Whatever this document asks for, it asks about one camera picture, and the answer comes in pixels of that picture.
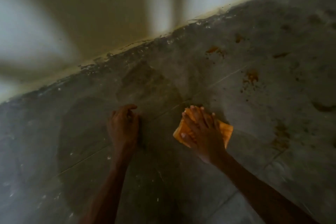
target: concrete floor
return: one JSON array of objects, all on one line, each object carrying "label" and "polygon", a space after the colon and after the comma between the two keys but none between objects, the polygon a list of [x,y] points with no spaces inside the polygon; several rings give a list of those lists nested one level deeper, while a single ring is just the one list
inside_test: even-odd
[{"label": "concrete floor", "polygon": [[3,103],[0,223],[76,223],[113,158],[107,114],[124,103],[143,124],[117,223],[262,223],[173,139],[191,103],[234,126],[243,166],[334,223],[335,43],[336,0],[253,0]]}]

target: person's left hand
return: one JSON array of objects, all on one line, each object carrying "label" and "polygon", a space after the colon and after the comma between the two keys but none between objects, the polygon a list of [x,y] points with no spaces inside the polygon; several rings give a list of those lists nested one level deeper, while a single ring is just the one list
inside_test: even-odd
[{"label": "person's left hand", "polygon": [[128,165],[137,148],[139,115],[131,111],[136,108],[134,104],[125,105],[118,111],[113,111],[107,121],[107,130],[114,146],[115,161],[120,164]]}]

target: orange sponge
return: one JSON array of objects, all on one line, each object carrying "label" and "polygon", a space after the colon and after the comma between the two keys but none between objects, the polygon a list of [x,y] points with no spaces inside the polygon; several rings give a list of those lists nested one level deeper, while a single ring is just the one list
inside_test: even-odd
[{"label": "orange sponge", "polygon": [[[199,109],[199,107],[196,106],[196,109],[198,112],[200,112],[201,110]],[[185,112],[187,113],[187,115],[193,120],[195,121],[195,117],[191,111],[190,108],[186,108]],[[223,142],[224,142],[224,146],[225,148],[228,146],[230,137],[232,135],[233,132],[233,126],[228,125],[222,121],[219,120],[219,128],[220,128],[220,132],[222,133],[223,136]],[[177,141],[179,141],[180,143],[183,143],[185,146],[188,146],[190,148],[190,145],[188,145],[185,141],[183,141],[183,138],[181,136],[182,133],[186,133],[188,135],[190,135],[191,139],[193,139],[195,142],[195,136],[193,134],[193,132],[191,131],[191,129],[188,127],[187,123],[185,122],[185,120],[182,118],[179,127],[175,130],[173,137],[175,137],[175,139]]]}]

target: wall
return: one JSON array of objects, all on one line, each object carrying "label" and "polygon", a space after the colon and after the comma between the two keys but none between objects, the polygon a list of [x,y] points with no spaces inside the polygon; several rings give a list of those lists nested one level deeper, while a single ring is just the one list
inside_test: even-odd
[{"label": "wall", "polygon": [[0,0],[0,100],[233,2],[239,0]]}]

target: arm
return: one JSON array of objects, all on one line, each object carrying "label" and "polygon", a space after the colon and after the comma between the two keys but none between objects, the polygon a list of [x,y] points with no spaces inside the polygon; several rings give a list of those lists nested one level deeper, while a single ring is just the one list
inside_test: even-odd
[{"label": "arm", "polygon": [[114,163],[106,182],[90,205],[80,224],[111,224],[115,222],[121,190],[129,162],[137,147],[139,117],[126,105],[113,111],[107,122],[108,133],[114,146]]},{"label": "arm", "polygon": [[229,177],[265,223],[317,224],[298,206],[259,180],[227,153],[214,113],[207,114],[203,107],[201,113],[193,106],[191,110],[196,123],[186,113],[183,113],[183,118],[194,133],[196,142],[187,134],[182,134],[183,139],[203,161],[212,163]]}]

